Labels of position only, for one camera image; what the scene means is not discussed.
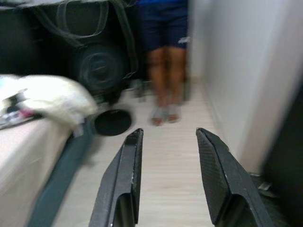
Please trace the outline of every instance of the gray slipper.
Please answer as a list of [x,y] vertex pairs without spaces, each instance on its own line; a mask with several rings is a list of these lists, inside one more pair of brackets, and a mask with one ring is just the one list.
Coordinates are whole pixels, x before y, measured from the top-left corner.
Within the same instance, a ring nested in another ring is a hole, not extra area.
[[180,118],[181,118],[180,107],[176,104],[169,105],[168,122],[176,123],[180,120]]
[[167,118],[167,109],[164,107],[157,107],[151,117],[151,123],[155,126],[163,125]]

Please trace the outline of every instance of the wooden floor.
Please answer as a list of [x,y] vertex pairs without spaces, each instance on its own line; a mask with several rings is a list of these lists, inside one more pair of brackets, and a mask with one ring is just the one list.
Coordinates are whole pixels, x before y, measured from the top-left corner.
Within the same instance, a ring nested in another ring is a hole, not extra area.
[[54,227],[87,227],[102,174],[127,134],[144,129],[141,200],[138,227],[211,227],[202,187],[195,131],[215,127],[202,86],[194,83],[192,97],[182,106],[182,121],[151,126],[153,97],[140,103],[130,91],[121,100],[136,116],[133,128],[119,136],[96,137],[91,152],[74,177]]

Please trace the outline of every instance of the blue shirt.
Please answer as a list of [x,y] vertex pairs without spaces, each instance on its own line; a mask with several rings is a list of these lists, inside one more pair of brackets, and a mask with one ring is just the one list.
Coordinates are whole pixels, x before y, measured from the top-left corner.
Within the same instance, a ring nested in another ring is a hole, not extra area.
[[138,0],[137,4],[150,4],[150,3],[174,2],[174,1],[186,1],[186,0]]

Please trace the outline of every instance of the bedsheet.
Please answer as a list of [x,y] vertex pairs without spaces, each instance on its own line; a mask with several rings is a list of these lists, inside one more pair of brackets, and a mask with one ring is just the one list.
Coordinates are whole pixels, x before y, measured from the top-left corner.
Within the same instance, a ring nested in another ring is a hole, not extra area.
[[23,227],[70,129],[49,119],[0,131],[0,226]]

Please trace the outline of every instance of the shorts logo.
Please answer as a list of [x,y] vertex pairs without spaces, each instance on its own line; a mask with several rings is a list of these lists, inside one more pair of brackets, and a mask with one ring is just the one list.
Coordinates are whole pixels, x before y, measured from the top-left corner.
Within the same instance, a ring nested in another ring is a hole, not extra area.
[[189,36],[182,37],[182,38],[179,39],[178,44],[186,44],[186,43],[189,43],[189,41],[190,41],[190,37]]

